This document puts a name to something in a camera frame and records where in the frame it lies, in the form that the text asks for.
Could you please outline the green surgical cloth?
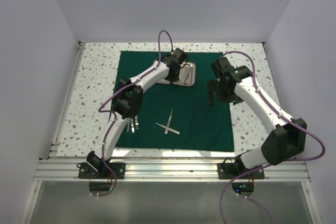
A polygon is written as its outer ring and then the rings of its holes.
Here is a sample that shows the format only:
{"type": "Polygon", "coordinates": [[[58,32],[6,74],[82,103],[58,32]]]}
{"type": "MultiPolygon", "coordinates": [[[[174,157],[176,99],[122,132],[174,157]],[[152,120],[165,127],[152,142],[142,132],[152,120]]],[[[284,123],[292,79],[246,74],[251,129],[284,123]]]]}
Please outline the green surgical cloth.
{"type": "Polygon", "coordinates": [[[143,95],[138,114],[139,129],[132,133],[124,130],[116,146],[124,148],[160,148],[201,151],[234,150],[234,137],[230,105],[216,102],[208,104],[207,80],[215,75],[211,63],[221,54],[217,52],[188,53],[190,62],[196,64],[195,84],[191,87],[155,84],[143,95]],[[167,125],[173,109],[170,128],[175,134],[156,125],[167,125]]]}

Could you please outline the steel scalpel handle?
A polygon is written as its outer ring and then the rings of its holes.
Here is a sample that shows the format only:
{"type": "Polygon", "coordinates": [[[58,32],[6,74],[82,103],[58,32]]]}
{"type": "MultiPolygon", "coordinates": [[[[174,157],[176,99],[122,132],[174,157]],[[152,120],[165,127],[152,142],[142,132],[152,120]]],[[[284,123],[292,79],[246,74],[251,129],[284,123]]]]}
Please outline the steel scalpel handle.
{"type": "Polygon", "coordinates": [[[175,130],[175,129],[172,129],[172,128],[168,127],[168,126],[165,126],[165,125],[163,125],[163,124],[156,123],[156,125],[158,125],[158,126],[164,128],[164,129],[167,130],[167,131],[173,132],[173,133],[175,133],[175,134],[180,134],[179,131],[177,131],[177,130],[175,130]]]}
{"type": "MultiPolygon", "coordinates": [[[[166,127],[168,127],[168,128],[170,127],[170,124],[171,124],[172,114],[173,114],[173,109],[171,110],[171,113],[170,113],[170,115],[169,115],[169,119],[168,119],[168,121],[167,121],[167,125],[166,125],[166,127]]],[[[168,132],[169,132],[169,130],[165,129],[164,134],[168,134],[168,132]]]]}

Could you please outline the steel scissors small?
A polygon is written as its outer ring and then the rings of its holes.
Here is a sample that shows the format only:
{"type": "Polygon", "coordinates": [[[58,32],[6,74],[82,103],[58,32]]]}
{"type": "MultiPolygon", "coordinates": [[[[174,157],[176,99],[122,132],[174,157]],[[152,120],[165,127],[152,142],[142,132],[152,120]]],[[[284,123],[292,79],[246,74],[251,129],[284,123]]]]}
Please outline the steel scissors small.
{"type": "Polygon", "coordinates": [[[136,115],[131,120],[131,131],[132,131],[132,133],[135,133],[138,129],[139,129],[139,121],[138,121],[138,116],[136,115]]]}

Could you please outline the steel forceps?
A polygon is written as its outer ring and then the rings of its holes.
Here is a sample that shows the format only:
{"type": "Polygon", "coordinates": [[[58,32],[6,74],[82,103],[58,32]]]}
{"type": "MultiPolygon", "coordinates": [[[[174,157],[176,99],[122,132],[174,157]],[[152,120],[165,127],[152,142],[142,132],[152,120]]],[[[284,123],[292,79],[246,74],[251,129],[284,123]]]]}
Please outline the steel forceps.
{"type": "Polygon", "coordinates": [[[185,72],[182,78],[182,84],[185,85],[189,82],[189,77],[192,73],[192,67],[187,67],[185,68],[185,72]]]}

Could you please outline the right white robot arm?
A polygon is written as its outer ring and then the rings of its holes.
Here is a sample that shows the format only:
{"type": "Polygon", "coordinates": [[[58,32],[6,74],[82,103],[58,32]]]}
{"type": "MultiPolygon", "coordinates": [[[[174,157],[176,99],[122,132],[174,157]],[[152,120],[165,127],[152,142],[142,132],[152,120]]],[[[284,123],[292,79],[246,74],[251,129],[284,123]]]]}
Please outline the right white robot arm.
{"type": "Polygon", "coordinates": [[[268,96],[261,96],[262,88],[246,67],[234,68],[228,63],[211,64],[216,76],[207,82],[208,102],[214,104],[214,96],[220,102],[234,105],[245,102],[259,118],[268,133],[264,143],[235,159],[234,172],[246,178],[253,168],[261,165],[278,165],[304,151],[307,124],[284,112],[268,96]]]}

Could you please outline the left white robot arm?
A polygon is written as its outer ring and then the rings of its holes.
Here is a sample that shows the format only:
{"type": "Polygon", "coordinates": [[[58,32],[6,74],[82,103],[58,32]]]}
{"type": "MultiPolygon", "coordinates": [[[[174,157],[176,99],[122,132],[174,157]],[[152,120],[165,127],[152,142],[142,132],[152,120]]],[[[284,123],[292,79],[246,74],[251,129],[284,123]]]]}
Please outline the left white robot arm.
{"type": "Polygon", "coordinates": [[[103,113],[105,105],[111,102],[111,109],[108,111],[111,118],[100,151],[91,151],[87,155],[90,171],[97,178],[104,178],[112,171],[107,160],[111,158],[126,125],[139,114],[144,93],[161,79],[169,83],[177,81],[181,64],[187,59],[186,53],[174,51],[163,58],[159,57],[152,66],[137,76],[119,80],[117,91],[98,110],[103,113]]]}

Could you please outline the steel instrument tray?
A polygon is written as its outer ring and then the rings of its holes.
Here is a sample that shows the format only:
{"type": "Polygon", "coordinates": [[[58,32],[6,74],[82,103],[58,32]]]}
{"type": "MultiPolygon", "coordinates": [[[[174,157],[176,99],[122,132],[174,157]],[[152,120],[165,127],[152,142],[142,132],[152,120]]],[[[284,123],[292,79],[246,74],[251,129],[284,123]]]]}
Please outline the steel instrument tray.
{"type": "Polygon", "coordinates": [[[173,84],[177,86],[191,87],[195,84],[196,79],[196,64],[193,62],[183,62],[183,68],[180,69],[179,78],[177,81],[170,83],[165,79],[157,81],[157,84],[173,84]]]}

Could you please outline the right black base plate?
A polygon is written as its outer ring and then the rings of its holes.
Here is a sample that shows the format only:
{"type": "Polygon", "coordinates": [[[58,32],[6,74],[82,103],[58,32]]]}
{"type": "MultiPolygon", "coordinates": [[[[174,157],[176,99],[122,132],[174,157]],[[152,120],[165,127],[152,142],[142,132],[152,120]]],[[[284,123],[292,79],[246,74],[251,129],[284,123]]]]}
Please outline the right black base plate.
{"type": "MultiPolygon", "coordinates": [[[[217,172],[219,179],[233,179],[238,175],[250,171],[249,168],[245,168],[241,161],[236,161],[230,158],[224,159],[224,161],[217,164],[217,172]]],[[[265,174],[261,167],[258,167],[253,173],[249,173],[241,179],[264,179],[265,174]]]]}

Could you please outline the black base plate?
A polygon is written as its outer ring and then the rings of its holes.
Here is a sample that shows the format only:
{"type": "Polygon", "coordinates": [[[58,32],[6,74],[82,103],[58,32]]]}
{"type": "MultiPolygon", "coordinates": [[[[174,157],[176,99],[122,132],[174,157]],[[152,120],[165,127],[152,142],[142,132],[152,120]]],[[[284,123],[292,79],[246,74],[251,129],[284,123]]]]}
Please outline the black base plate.
{"type": "MultiPolygon", "coordinates": [[[[241,161],[236,161],[230,158],[224,159],[224,161],[217,164],[217,172],[219,179],[233,179],[238,175],[250,171],[249,168],[245,168],[241,161]]],[[[249,173],[241,179],[264,179],[265,174],[261,167],[258,167],[253,173],[249,173]]]]}
{"type": "Polygon", "coordinates": [[[85,162],[78,163],[76,167],[79,169],[78,178],[80,179],[107,179],[116,178],[124,179],[125,163],[110,162],[108,159],[103,162],[102,158],[99,158],[94,151],[91,151],[87,155],[85,162]]]}

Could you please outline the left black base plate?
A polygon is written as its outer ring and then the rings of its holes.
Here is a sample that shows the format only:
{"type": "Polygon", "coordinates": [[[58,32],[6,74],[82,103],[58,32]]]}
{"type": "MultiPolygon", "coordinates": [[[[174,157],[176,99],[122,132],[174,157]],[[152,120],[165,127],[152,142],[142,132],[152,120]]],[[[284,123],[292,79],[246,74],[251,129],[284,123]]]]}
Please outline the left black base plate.
{"type": "Polygon", "coordinates": [[[76,167],[79,169],[78,178],[80,179],[107,179],[116,178],[124,179],[125,163],[110,162],[108,159],[103,162],[102,158],[99,158],[94,151],[91,151],[87,155],[85,162],[78,163],[76,167]]]}

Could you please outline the aluminium mounting rail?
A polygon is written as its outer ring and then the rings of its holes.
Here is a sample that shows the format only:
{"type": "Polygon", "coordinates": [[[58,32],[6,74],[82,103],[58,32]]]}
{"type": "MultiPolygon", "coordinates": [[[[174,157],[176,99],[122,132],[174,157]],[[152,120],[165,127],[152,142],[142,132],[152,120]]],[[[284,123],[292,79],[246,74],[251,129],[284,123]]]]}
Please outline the aluminium mounting rail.
{"type": "MultiPolygon", "coordinates": [[[[78,158],[59,158],[39,161],[33,180],[78,181],[83,162],[78,158]]],[[[123,182],[216,182],[218,181],[215,158],[114,158],[112,162],[125,163],[123,182]]],[[[264,169],[262,182],[309,182],[305,162],[284,162],[264,169]]]]}

